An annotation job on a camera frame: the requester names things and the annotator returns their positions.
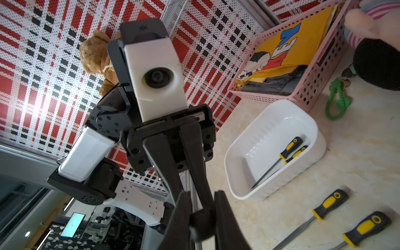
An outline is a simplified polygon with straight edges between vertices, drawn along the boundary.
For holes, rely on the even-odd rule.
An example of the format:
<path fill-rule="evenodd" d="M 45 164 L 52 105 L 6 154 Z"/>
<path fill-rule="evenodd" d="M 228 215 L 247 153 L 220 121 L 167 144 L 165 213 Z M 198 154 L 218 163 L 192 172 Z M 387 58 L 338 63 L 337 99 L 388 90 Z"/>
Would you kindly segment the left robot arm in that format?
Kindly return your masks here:
<path fill-rule="evenodd" d="M 210 108 L 188 107 L 183 87 L 172 83 L 135 90 L 119 84 L 92 110 L 70 153 L 47 181 L 82 203 L 123 209 L 159 230 L 184 218 L 191 229 L 201 230 L 214 212 L 205 171 L 214 142 Z M 171 203 L 150 197 L 123 177 L 107 157 L 118 143 L 135 172 L 156 170 Z"/>

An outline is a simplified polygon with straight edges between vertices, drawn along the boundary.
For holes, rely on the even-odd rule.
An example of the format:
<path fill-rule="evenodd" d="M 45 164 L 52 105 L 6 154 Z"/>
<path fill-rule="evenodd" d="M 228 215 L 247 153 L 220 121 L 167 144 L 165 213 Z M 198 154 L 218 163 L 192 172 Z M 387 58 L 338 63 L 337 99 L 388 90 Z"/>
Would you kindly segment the brown teddy bear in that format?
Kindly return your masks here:
<path fill-rule="evenodd" d="M 107 46 L 110 42 L 111 39 L 106 33 L 95 30 L 90 38 L 81 43 L 79 49 L 84 70 L 90 75 L 102 75 L 104 77 L 104 82 L 99 90 L 101 97 L 119 83 L 107 52 Z"/>

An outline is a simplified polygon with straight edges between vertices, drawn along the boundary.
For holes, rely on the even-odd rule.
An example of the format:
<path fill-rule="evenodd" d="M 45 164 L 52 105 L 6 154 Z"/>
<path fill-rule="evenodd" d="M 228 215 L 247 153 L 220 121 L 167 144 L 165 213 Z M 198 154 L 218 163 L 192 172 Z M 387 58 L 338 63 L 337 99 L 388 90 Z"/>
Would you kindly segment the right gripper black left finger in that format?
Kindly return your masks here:
<path fill-rule="evenodd" d="M 190 246 L 190 216 L 192 202 L 190 192 L 181 191 L 164 238 L 158 250 L 188 250 Z"/>

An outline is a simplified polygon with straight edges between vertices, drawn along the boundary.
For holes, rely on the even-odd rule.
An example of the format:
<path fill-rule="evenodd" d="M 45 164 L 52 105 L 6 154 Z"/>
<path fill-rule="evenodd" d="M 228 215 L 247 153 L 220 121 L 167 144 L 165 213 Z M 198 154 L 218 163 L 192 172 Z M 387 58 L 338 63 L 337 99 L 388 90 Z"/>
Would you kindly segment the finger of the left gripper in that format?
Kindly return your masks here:
<path fill-rule="evenodd" d="M 214 200 L 205 171 L 205 159 L 201 126 L 196 120 L 190 120 L 180 126 L 183 150 L 194 182 L 198 197 L 204 209 L 214 210 Z"/>

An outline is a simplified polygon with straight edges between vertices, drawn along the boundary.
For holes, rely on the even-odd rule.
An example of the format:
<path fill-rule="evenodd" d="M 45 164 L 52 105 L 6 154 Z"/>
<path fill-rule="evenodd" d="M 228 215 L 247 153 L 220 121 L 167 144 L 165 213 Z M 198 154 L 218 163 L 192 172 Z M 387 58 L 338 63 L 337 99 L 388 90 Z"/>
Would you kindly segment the pink black plush toy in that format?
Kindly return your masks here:
<path fill-rule="evenodd" d="M 361 1 L 345 16 L 344 35 L 355 49 L 353 67 L 364 81 L 400 90 L 400 2 Z"/>

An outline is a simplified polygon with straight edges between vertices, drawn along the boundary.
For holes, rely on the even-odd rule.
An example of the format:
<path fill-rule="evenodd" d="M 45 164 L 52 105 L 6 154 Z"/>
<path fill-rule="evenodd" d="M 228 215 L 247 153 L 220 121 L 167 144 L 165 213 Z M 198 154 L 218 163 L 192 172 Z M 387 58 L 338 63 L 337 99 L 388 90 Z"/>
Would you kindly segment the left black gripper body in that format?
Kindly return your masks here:
<path fill-rule="evenodd" d="M 213 158 L 213 147 L 216 142 L 216 127 L 211 108 L 202 104 L 190 106 L 173 114 L 146 122 L 141 126 L 131 126 L 120 134 L 120 142 L 126 151 L 126 158 L 133 170 L 144 176 L 152 168 L 150 160 L 143 147 L 143 140 L 147 137 L 162 133 L 167 136 L 178 172 L 187 170 L 187 163 L 180 138 L 180 126 L 196 119 L 201 128 L 201 139 L 205 160 Z"/>

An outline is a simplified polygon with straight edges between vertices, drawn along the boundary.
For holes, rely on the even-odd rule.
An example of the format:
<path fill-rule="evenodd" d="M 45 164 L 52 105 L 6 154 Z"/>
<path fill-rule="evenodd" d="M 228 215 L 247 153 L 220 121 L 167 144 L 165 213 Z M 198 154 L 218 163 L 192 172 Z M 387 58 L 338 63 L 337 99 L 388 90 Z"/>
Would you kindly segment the green carabiner clip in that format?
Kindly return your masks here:
<path fill-rule="evenodd" d="M 345 97 L 345 89 L 349 87 L 350 84 L 350 80 L 344 78 L 337 78 L 330 83 L 330 94 L 325 107 L 325 115 L 329 120 L 339 120 L 346 113 L 347 108 L 351 104 L 351 100 Z M 332 103 L 334 103 L 339 110 L 339 113 L 336 115 L 333 115 L 330 112 Z"/>

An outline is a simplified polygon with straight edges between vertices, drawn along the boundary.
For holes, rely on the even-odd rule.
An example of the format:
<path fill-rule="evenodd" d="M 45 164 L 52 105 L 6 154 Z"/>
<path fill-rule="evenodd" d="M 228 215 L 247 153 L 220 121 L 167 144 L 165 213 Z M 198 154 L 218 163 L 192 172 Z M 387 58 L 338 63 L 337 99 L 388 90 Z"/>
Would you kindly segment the white plastic storage box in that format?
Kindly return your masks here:
<path fill-rule="evenodd" d="M 287 164 L 281 160 L 252 189 L 296 136 L 308 148 Z M 326 148 L 324 136 L 308 113 L 287 100 L 271 103 L 227 150 L 225 170 L 230 191 L 238 200 L 262 201 L 319 161 Z"/>

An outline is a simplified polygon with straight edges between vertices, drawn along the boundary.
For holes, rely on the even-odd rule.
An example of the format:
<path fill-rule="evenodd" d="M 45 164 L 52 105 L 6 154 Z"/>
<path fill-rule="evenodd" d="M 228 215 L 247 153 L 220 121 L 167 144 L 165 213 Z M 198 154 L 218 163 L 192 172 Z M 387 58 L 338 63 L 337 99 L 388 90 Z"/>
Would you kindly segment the yellow printed folded cloth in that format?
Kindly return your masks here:
<path fill-rule="evenodd" d="M 318 11 L 263 41 L 239 73 L 235 87 L 243 92 L 292 94 L 325 38 L 337 8 L 333 5 Z"/>

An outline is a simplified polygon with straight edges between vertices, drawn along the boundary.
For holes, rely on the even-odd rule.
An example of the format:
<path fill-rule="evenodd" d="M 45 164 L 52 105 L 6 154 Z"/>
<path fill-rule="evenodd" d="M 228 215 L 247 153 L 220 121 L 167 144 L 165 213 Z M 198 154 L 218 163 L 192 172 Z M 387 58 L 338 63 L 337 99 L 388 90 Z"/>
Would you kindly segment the lit monitor screen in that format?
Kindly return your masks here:
<path fill-rule="evenodd" d="M 84 221 L 84 218 L 85 214 L 80 214 L 76 212 L 73 213 L 66 226 L 62 230 L 60 236 L 65 238 L 73 238 L 78 231 L 81 223 Z"/>

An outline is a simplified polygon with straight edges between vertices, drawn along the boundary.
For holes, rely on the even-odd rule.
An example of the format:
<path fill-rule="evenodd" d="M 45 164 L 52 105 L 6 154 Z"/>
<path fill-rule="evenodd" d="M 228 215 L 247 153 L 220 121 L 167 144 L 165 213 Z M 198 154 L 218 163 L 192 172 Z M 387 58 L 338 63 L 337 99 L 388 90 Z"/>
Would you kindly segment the pink plastic basket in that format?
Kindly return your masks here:
<path fill-rule="evenodd" d="M 329 82 L 332 74 L 338 66 L 341 58 L 348 48 L 346 38 L 344 36 L 344 20 L 349 10 L 357 8 L 360 1 L 325 1 L 306 12 L 292 18 L 284 23 L 273 27 L 259 36 L 251 45 L 250 51 L 246 54 L 245 59 L 241 63 L 233 80 L 229 84 L 228 91 L 242 99 L 273 103 L 278 100 L 289 100 L 299 106 L 304 111 L 311 110 L 320 93 L 323 91 L 326 84 Z M 323 11 L 331 6 L 338 5 L 339 13 L 336 15 L 333 23 L 327 32 L 327 35 L 322 40 L 319 49 L 315 53 L 310 65 L 305 70 L 299 84 L 294 92 L 289 96 L 271 95 L 262 93 L 243 92 L 235 86 L 236 78 L 245 68 L 247 62 L 251 59 L 256 51 L 256 48 L 261 42 L 278 34 L 279 32 L 297 25 L 300 21 Z"/>

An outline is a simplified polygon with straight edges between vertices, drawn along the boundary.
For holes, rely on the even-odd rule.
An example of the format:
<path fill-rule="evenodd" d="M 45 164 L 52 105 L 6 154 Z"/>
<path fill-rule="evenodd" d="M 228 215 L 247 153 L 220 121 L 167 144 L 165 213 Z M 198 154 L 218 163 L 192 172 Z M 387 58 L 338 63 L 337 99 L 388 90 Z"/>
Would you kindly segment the yellow black file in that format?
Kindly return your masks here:
<path fill-rule="evenodd" d="M 294 158 L 298 157 L 302 152 L 308 148 L 308 145 L 298 147 L 293 153 L 291 153 L 286 160 L 283 160 L 285 164 L 289 163 Z"/>
<path fill-rule="evenodd" d="M 285 149 L 279 154 L 278 160 L 255 182 L 252 189 L 256 187 L 264 177 L 266 177 L 269 172 L 280 162 L 280 160 L 286 160 L 288 156 L 293 153 L 298 147 L 303 143 L 303 139 L 300 136 L 296 136 L 290 143 L 285 147 Z"/>
<path fill-rule="evenodd" d="M 324 201 L 315 209 L 312 210 L 312 217 L 301 224 L 295 229 L 290 235 L 288 235 L 282 242 L 280 242 L 273 250 L 282 250 L 289 243 L 291 243 L 296 237 L 298 237 L 308 226 L 316 219 L 324 220 L 328 213 L 337 209 L 344 202 L 349 199 L 349 195 L 342 189 L 337 189 L 331 193 Z"/>
<path fill-rule="evenodd" d="M 391 224 L 392 219 L 387 214 L 381 211 L 374 211 L 354 229 L 342 234 L 344 241 L 333 250 L 340 250 L 346 246 L 357 248 L 363 240 L 380 233 Z"/>

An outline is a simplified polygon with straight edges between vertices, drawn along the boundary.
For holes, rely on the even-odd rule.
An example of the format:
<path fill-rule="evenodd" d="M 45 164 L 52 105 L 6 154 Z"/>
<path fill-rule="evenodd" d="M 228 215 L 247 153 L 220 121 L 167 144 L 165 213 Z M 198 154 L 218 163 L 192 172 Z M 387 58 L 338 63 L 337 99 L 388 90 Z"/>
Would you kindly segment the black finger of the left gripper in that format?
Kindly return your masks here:
<path fill-rule="evenodd" d="M 174 161 L 167 136 L 159 133 L 143 140 L 143 147 L 152 166 L 168 189 L 176 205 L 183 186 Z"/>

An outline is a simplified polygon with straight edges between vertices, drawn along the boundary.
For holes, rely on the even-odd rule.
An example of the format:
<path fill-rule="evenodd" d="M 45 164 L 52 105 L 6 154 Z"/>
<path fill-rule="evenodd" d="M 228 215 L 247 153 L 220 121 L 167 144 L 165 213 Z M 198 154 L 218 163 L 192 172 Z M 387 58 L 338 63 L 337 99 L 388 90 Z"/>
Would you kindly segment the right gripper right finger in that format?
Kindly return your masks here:
<path fill-rule="evenodd" d="M 214 194 L 217 250 L 250 250 L 251 247 L 243 236 L 235 219 L 229 201 L 224 191 Z"/>

